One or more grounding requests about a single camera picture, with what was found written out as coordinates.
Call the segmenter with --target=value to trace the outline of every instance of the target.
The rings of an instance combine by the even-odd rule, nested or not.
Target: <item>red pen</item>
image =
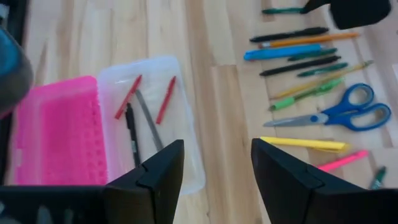
[[[173,93],[173,89],[174,89],[174,86],[175,86],[176,79],[177,79],[177,77],[174,76],[171,79],[170,83],[169,83],[169,87],[167,88],[167,93],[166,93],[166,95],[164,97],[164,101],[162,103],[162,106],[160,107],[159,114],[157,115],[157,118],[156,118],[156,123],[157,124],[161,124],[161,122],[163,120],[164,114],[165,114],[166,109],[167,109],[167,105],[169,105],[170,99],[172,97],[172,93]]]
[[[131,96],[136,92],[136,90],[138,89],[139,84],[141,83],[142,80],[142,75],[139,75],[136,80],[134,81],[134,83],[132,84],[129,92],[127,93],[126,97],[124,98],[122,105],[120,105],[118,112],[116,112],[116,114],[114,115],[114,117],[116,119],[120,119],[120,117],[123,114],[123,111],[127,105],[127,103],[130,101]]]

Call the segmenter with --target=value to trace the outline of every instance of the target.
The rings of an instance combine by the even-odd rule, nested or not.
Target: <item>stationery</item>
[[[139,85],[141,84],[141,80],[142,80],[142,75],[139,75],[136,80],[134,81],[134,83],[132,84],[130,90],[128,91],[126,97],[124,98],[122,104],[120,105],[118,111],[115,114],[115,118],[116,119],[120,119],[120,117],[123,114],[123,111],[127,105],[127,103],[130,101],[131,96],[136,92],[136,90],[138,89]]]
[[[136,123],[134,121],[134,112],[132,110],[130,103],[127,103],[127,110],[126,110],[125,114],[126,114],[127,128],[130,130],[131,147],[132,147],[132,155],[134,157],[134,164],[137,167],[138,165],[141,164],[141,159],[140,159],[139,150],[138,150]]]
[[[269,144],[280,144],[284,146],[301,146],[310,147],[319,151],[326,152],[345,152],[351,148],[348,143],[335,142],[335,141],[322,141],[322,140],[309,140],[309,139],[291,139],[291,138],[277,138],[277,137],[260,137],[261,140]]]
[[[174,76],[171,79],[170,83],[169,83],[169,87],[167,88],[167,93],[166,93],[166,95],[164,97],[162,106],[160,107],[159,113],[158,113],[157,118],[156,118],[156,123],[157,124],[161,124],[161,122],[163,121],[164,114],[166,112],[167,106],[169,105],[170,99],[172,97],[172,93],[173,93],[173,90],[174,90],[176,78],[177,77]]]
[[[311,89],[309,91],[305,91],[305,92],[303,92],[301,94],[298,94],[296,96],[291,96],[291,97],[288,97],[286,99],[280,100],[280,101],[274,103],[269,108],[269,110],[270,111],[276,111],[276,110],[280,110],[280,109],[286,108],[288,106],[293,105],[295,102],[297,102],[299,100],[302,100],[302,99],[304,99],[304,98],[306,98],[308,96],[323,95],[325,93],[328,93],[330,90],[332,90],[334,87],[338,86],[342,82],[343,82],[342,78],[337,78],[335,80],[331,80],[331,81],[329,81],[329,82],[327,82],[327,83],[325,83],[325,84],[323,84],[323,85],[321,85],[319,87],[313,88],[313,89]]]
[[[271,35],[262,35],[258,37],[253,37],[250,39],[250,42],[259,43],[271,40],[280,40],[287,39],[292,37],[302,37],[302,36],[310,36],[310,35],[320,35],[329,31],[329,28],[326,27],[312,27],[304,30],[295,30],[292,32],[285,32],[280,34],[271,34]]]
[[[294,70],[301,69],[301,68],[308,68],[308,67],[317,66],[317,65],[324,65],[324,64],[335,62],[335,61],[339,60],[340,58],[341,58],[340,56],[331,56],[331,57],[327,57],[327,58],[312,60],[309,62],[302,62],[302,63],[297,63],[294,65],[288,65],[285,67],[273,68],[270,70],[263,71],[262,73],[260,73],[260,75],[267,77],[270,75],[276,75],[276,74],[283,73],[283,72],[294,71]]]
[[[349,99],[355,92],[363,92],[364,99],[359,103],[352,103]],[[373,103],[373,89],[364,83],[357,83],[350,86],[344,93],[341,101],[331,108],[321,112],[293,118],[284,118],[273,120],[264,124],[265,127],[297,127],[308,125],[342,125],[352,131],[369,131],[380,128],[385,125],[391,118],[391,109],[384,103]],[[353,122],[355,118],[364,117],[370,114],[380,114],[375,121],[359,124]]]
[[[259,48],[268,48],[268,47],[286,47],[290,45],[297,45],[297,44],[314,44],[332,40],[340,40],[340,39],[348,39],[359,36],[359,33],[356,32],[349,32],[349,33],[342,33],[342,34],[328,34],[322,35],[319,37],[307,37],[301,39],[292,39],[292,40],[278,40],[273,42],[265,42],[259,44]]]
[[[287,7],[287,8],[270,8],[262,11],[263,14],[300,14],[303,8]]]
[[[156,130],[155,123],[154,123],[154,121],[152,120],[152,116],[150,115],[148,106],[147,106],[147,104],[145,103],[145,100],[144,100],[144,97],[142,96],[141,91],[137,90],[137,91],[136,91],[136,96],[137,96],[138,102],[139,102],[139,104],[141,105],[141,108],[142,108],[142,110],[143,110],[143,112],[144,112],[145,119],[146,119],[147,122],[148,122],[150,131],[151,131],[151,133],[152,133],[152,137],[153,137],[154,142],[155,142],[156,149],[157,149],[157,151],[159,152],[159,151],[162,150],[164,147],[163,147],[162,141],[160,140],[159,133],[158,133],[157,130]]]
[[[245,60],[265,60],[272,58],[281,58],[281,57],[291,57],[293,55],[298,55],[302,53],[308,52],[318,52],[322,50],[322,45],[320,44],[309,44],[309,45],[300,45],[293,47],[281,47],[275,49],[261,49],[261,50],[250,50],[247,51],[243,59]]]
[[[360,150],[358,152],[352,153],[349,156],[338,159],[334,162],[331,162],[331,163],[328,163],[328,164],[325,164],[322,166],[318,166],[318,169],[323,170],[325,172],[329,172],[329,171],[337,169],[341,166],[347,165],[351,162],[357,161],[358,159],[363,159],[363,158],[367,157],[368,154],[369,154],[369,152],[367,150]]]
[[[312,75],[321,75],[329,72],[334,72],[348,66],[348,63],[337,63],[323,68],[317,68],[306,72],[299,73],[297,77],[309,77]]]
[[[314,57],[321,57],[321,56],[325,56],[325,55],[329,55],[329,54],[334,54],[336,52],[337,52],[337,48],[323,49],[318,52],[299,54],[299,55],[288,58],[287,61],[294,62],[294,61],[305,59],[305,58],[314,58]]]
[[[378,170],[377,174],[374,176],[374,179],[373,179],[369,189],[371,189],[371,190],[380,189],[382,186],[382,183],[383,183],[383,179],[386,176],[386,173],[387,173],[387,167],[382,166]]]
[[[312,88],[312,87],[315,87],[315,86],[318,86],[318,85],[322,85],[323,83],[328,82],[328,81],[330,81],[332,79],[340,78],[343,75],[346,75],[347,73],[355,72],[355,71],[358,71],[360,69],[364,69],[364,68],[366,68],[367,66],[369,66],[372,63],[373,63],[372,60],[368,60],[366,62],[360,63],[360,64],[355,65],[353,67],[344,69],[342,71],[329,74],[326,77],[321,78],[319,80],[315,80],[315,81],[312,81],[312,82],[304,83],[302,85],[297,85],[297,86],[295,86],[293,88],[290,88],[288,90],[285,90],[285,91],[282,91],[282,92],[278,93],[273,98],[274,99],[283,98],[283,97],[286,97],[286,96],[293,95],[294,93],[306,90],[307,88]]]

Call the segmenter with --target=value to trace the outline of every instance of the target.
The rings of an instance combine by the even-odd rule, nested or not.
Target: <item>orange pen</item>
[[[269,48],[269,47],[285,47],[290,45],[297,45],[297,44],[313,44],[319,42],[326,42],[331,40],[339,40],[339,39],[347,39],[352,37],[359,36],[357,32],[350,32],[344,34],[328,34],[322,35],[319,37],[307,37],[307,38],[300,38],[300,39],[293,39],[293,40],[280,40],[280,41],[273,41],[273,42],[265,42],[259,44],[259,48]]]

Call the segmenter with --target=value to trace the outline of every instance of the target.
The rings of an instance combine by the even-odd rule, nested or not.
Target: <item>pink pencil case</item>
[[[96,185],[108,181],[94,77],[40,86],[17,108],[12,163],[19,185]]]

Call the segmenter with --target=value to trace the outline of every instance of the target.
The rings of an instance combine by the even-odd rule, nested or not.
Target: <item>pen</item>
[[[371,190],[380,189],[381,185],[382,185],[382,182],[383,182],[383,179],[386,176],[386,173],[387,173],[387,167],[382,166],[378,170],[377,174],[374,176],[374,180],[372,181],[369,189],[371,189]]]
[[[145,119],[146,119],[147,122],[148,122],[150,131],[151,131],[151,133],[152,133],[152,137],[154,138],[154,142],[155,142],[156,149],[157,149],[157,151],[159,152],[159,151],[162,150],[164,147],[163,147],[162,141],[160,140],[159,133],[158,133],[157,130],[156,130],[156,126],[155,126],[154,120],[153,120],[152,117],[150,116],[150,112],[149,112],[148,106],[147,106],[147,104],[145,103],[144,97],[142,96],[142,93],[141,93],[140,90],[137,90],[137,91],[136,91],[136,96],[137,96],[138,102],[139,102],[139,104],[141,105],[141,108],[142,108],[142,110],[143,110],[143,112],[144,112]]]
[[[334,71],[340,70],[340,69],[345,68],[347,66],[348,66],[348,63],[337,63],[337,64],[330,65],[330,66],[327,66],[327,67],[317,68],[317,69],[313,69],[313,70],[309,70],[309,71],[306,71],[306,72],[299,73],[297,75],[297,77],[309,77],[311,75],[321,75],[321,74],[325,74],[325,73],[328,73],[328,72],[334,72]]]
[[[276,96],[273,97],[273,99],[290,96],[290,95],[293,95],[294,93],[306,90],[307,88],[311,88],[311,87],[314,87],[314,86],[321,85],[322,83],[328,82],[328,81],[330,81],[332,79],[340,78],[343,75],[346,75],[347,73],[355,72],[355,71],[360,70],[360,69],[364,69],[364,68],[366,68],[367,66],[369,66],[372,63],[373,63],[372,60],[368,60],[366,62],[357,64],[357,65],[355,65],[353,67],[344,69],[342,71],[329,74],[326,77],[321,78],[319,80],[315,80],[315,81],[312,81],[312,82],[308,82],[308,83],[304,83],[302,85],[295,86],[293,88],[290,88],[288,90],[285,90],[285,91],[282,91],[282,92],[278,93]]]
[[[288,8],[270,8],[262,11],[263,14],[300,14],[303,8],[288,7]]]
[[[335,80],[331,80],[331,81],[329,81],[329,82],[327,82],[327,83],[325,83],[325,84],[323,84],[323,85],[321,85],[319,87],[311,89],[309,91],[305,91],[305,92],[303,92],[301,94],[298,94],[296,96],[291,96],[291,97],[288,97],[286,99],[280,100],[280,101],[274,103],[269,108],[269,110],[270,111],[280,110],[280,109],[286,108],[288,106],[291,106],[295,102],[297,102],[299,100],[302,100],[302,99],[304,99],[304,98],[306,98],[308,96],[311,96],[311,95],[322,95],[322,94],[328,93],[334,87],[338,86],[341,82],[343,82],[343,78],[338,78],[338,79],[335,79]]]
[[[280,34],[270,34],[270,35],[262,35],[258,37],[253,37],[250,39],[252,43],[259,43],[271,40],[280,40],[280,39],[287,39],[292,37],[303,37],[303,36],[310,36],[310,35],[320,35],[324,34],[329,31],[329,28],[326,27],[312,27],[307,28],[304,30],[296,30],[292,32],[285,32]]]
[[[163,121],[163,117],[166,112],[166,108],[169,105],[170,99],[172,97],[176,79],[177,79],[177,77],[174,76],[169,83],[169,87],[167,88],[166,95],[164,96],[162,106],[160,106],[159,114],[157,115],[157,118],[156,118],[157,124],[161,124],[161,122]]]
[[[272,58],[290,57],[308,52],[318,52],[322,50],[320,44],[308,44],[292,47],[281,47],[275,49],[261,49],[261,50],[249,50],[247,51],[243,59],[245,60],[264,60]]]
[[[325,172],[332,171],[334,169],[337,169],[341,166],[347,165],[351,162],[357,161],[358,159],[365,158],[368,156],[369,152],[367,150],[360,150],[358,152],[352,153],[349,156],[346,156],[344,158],[338,159],[337,161],[318,166],[318,169],[323,170]]]
[[[260,139],[268,142],[269,144],[310,147],[316,150],[336,152],[336,153],[345,152],[351,147],[349,144],[345,142],[334,142],[334,141],[290,139],[290,138],[277,138],[277,137],[265,137],[265,136],[260,137]]]
[[[141,84],[141,80],[142,80],[142,75],[139,75],[136,80],[134,81],[134,83],[132,84],[130,90],[127,92],[126,97],[124,97],[122,104],[120,105],[118,112],[116,112],[115,114],[115,118],[119,119],[124,111],[124,108],[126,107],[127,103],[129,102],[131,96],[136,92],[136,90],[138,89],[138,86]]]
[[[307,37],[301,39],[294,39],[294,40],[278,40],[273,42],[265,42],[259,44],[259,48],[268,48],[268,47],[285,47],[290,45],[297,45],[297,44],[313,44],[313,43],[320,43],[326,42],[331,40],[339,40],[339,39],[347,39],[352,37],[357,37],[359,33],[350,32],[350,33],[342,33],[342,34],[328,34],[322,35],[319,37]]]
[[[260,73],[260,75],[267,77],[270,75],[276,75],[276,74],[283,73],[283,72],[294,71],[294,70],[301,69],[301,68],[308,68],[308,67],[317,66],[317,65],[324,65],[327,63],[335,62],[335,61],[339,60],[340,58],[341,58],[340,56],[335,55],[335,56],[331,56],[331,57],[327,57],[327,58],[312,60],[309,62],[302,62],[302,63],[297,63],[294,65],[288,65],[285,67],[273,68],[270,70],[263,71],[262,73]]]
[[[132,155],[134,157],[134,163],[137,167],[138,165],[141,164],[141,159],[138,150],[136,124],[134,122],[134,112],[132,110],[130,103],[127,103],[127,110],[125,114],[126,114],[127,128],[130,130]]]
[[[324,49],[324,50],[321,50],[318,52],[310,52],[310,53],[295,55],[293,57],[288,58],[287,60],[289,62],[294,62],[294,61],[305,59],[305,58],[313,58],[313,57],[320,57],[320,56],[324,56],[324,55],[328,55],[328,54],[334,54],[336,52],[337,52],[337,48]]]

